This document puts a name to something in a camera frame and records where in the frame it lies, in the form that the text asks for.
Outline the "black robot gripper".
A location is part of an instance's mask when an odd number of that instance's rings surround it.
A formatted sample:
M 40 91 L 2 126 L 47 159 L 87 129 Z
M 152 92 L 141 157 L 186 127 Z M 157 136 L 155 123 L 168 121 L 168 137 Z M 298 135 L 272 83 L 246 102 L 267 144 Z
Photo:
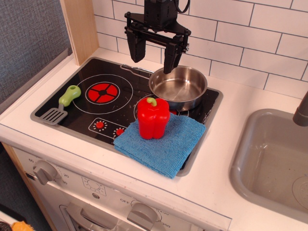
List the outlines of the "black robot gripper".
M 191 31 L 177 22 L 178 0 L 146 0 L 143 13 L 125 13 L 128 47 L 132 60 L 137 63 L 145 57 L 146 42 L 165 47 L 164 73 L 169 74 L 179 64 L 182 52 L 188 50 Z

